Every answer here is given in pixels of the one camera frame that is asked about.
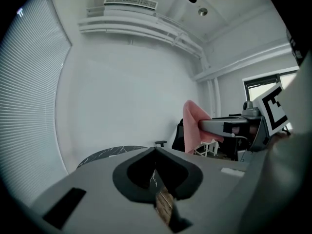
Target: white stool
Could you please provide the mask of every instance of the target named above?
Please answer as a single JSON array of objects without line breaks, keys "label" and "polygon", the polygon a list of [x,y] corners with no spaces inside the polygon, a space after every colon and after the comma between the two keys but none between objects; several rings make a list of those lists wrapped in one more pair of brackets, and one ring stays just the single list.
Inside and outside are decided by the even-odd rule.
[{"label": "white stool", "polygon": [[[198,148],[205,146],[205,151],[200,153],[197,151]],[[198,146],[195,150],[195,152],[203,157],[207,157],[207,153],[211,152],[214,154],[214,156],[216,156],[217,152],[218,152],[218,148],[219,148],[219,143],[218,141],[215,141],[214,139],[211,141],[211,143],[207,143],[207,142],[201,142],[200,146]]]}]

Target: black window frame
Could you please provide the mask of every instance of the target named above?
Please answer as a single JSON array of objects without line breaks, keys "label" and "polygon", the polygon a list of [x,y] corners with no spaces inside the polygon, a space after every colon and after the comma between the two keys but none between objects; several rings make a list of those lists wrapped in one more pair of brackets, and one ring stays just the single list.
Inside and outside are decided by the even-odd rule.
[{"label": "black window frame", "polygon": [[249,94],[250,88],[255,88],[255,87],[259,87],[259,86],[263,86],[263,85],[267,85],[267,84],[271,84],[271,83],[281,82],[281,76],[294,74],[294,73],[297,73],[297,71],[298,70],[294,70],[294,71],[285,72],[285,73],[281,73],[281,74],[275,74],[275,75],[271,75],[271,76],[261,77],[258,79],[244,81],[247,100],[250,100],[250,94]]}]

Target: air vent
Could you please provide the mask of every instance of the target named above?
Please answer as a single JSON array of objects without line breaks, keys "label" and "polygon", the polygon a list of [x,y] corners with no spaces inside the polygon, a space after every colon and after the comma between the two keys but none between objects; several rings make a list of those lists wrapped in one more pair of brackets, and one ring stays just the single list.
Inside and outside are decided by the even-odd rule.
[{"label": "air vent", "polygon": [[127,4],[156,10],[158,2],[151,0],[105,0],[104,4]]}]

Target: pink cloth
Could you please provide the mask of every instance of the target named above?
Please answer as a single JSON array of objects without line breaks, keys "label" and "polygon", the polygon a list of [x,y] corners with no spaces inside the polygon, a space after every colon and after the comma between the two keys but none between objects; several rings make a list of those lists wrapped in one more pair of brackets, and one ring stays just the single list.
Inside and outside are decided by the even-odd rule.
[{"label": "pink cloth", "polygon": [[188,100],[183,107],[184,145],[186,153],[193,153],[200,143],[210,143],[213,139],[223,142],[223,137],[202,131],[198,122],[211,117],[193,101]]}]

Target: white venetian blind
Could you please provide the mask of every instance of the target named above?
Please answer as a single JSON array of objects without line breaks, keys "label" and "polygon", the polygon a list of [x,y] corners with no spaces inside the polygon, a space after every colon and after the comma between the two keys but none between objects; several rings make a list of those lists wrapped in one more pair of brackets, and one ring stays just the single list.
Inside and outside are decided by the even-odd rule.
[{"label": "white venetian blind", "polygon": [[29,0],[0,45],[1,175],[26,205],[67,175],[54,110],[70,47],[51,0]]}]

